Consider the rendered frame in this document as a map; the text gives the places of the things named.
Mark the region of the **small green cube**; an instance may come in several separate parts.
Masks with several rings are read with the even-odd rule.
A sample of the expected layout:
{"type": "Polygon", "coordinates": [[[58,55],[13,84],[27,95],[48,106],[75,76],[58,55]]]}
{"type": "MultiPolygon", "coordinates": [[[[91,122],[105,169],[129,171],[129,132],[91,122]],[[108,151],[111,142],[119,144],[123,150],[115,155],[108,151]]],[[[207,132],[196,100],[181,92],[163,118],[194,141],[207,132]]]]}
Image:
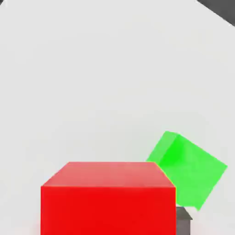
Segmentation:
{"type": "Polygon", "coordinates": [[[147,161],[156,163],[176,187],[176,203],[200,210],[227,165],[178,133],[166,131],[147,161]]]}

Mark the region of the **small red cube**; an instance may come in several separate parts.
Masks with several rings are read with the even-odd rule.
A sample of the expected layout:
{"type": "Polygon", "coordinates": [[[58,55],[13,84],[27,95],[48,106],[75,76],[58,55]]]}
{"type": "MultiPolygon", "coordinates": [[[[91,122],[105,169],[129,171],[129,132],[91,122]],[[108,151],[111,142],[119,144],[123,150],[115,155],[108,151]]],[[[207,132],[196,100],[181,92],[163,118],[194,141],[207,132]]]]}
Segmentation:
{"type": "Polygon", "coordinates": [[[69,162],[41,186],[40,235],[176,235],[176,189],[153,162],[69,162]]]}

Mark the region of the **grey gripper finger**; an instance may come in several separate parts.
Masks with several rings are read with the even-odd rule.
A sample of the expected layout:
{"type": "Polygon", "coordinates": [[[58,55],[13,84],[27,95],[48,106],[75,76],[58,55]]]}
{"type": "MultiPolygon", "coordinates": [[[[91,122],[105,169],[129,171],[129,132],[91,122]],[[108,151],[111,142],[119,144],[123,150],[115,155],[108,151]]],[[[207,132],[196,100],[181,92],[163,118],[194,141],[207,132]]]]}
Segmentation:
{"type": "Polygon", "coordinates": [[[176,235],[203,235],[203,209],[176,207],[176,235]]]}

